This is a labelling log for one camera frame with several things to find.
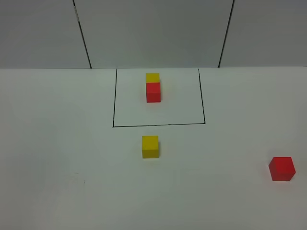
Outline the template red cube block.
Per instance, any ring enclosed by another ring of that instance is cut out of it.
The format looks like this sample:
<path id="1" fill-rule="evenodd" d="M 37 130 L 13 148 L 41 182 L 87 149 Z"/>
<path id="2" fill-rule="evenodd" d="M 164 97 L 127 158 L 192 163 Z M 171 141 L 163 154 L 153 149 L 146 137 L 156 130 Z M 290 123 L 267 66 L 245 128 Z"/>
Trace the template red cube block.
<path id="1" fill-rule="evenodd" d="M 146 83 L 146 101 L 148 103 L 161 102 L 161 84 L 159 82 Z"/>

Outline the template yellow cube block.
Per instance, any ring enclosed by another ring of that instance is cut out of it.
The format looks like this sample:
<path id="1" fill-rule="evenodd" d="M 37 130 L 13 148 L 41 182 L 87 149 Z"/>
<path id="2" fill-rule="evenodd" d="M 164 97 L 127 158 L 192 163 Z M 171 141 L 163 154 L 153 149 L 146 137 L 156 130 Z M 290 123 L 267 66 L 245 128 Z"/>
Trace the template yellow cube block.
<path id="1" fill-rule="evenodd" d="M 160 74 L 146 73 L 146 83 L 160 83 Z"/>

